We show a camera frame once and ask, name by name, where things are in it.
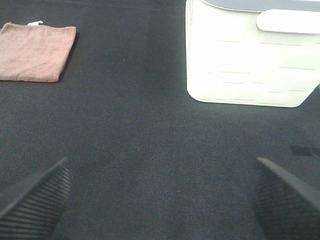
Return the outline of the black textured right gripper right finger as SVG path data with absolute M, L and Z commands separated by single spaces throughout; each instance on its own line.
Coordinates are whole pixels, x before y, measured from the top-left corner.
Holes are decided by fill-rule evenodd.
M 253 165 L 252 208 L 268 240 L 320 238 L 320 191 L 267 158 Z

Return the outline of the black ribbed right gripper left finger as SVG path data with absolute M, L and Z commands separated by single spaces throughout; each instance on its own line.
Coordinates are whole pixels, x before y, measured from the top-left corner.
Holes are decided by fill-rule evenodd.
M 69 161 L 63 157 L 1 191 L 0 238 L 50 239 L 65 211 L 70 190 Z

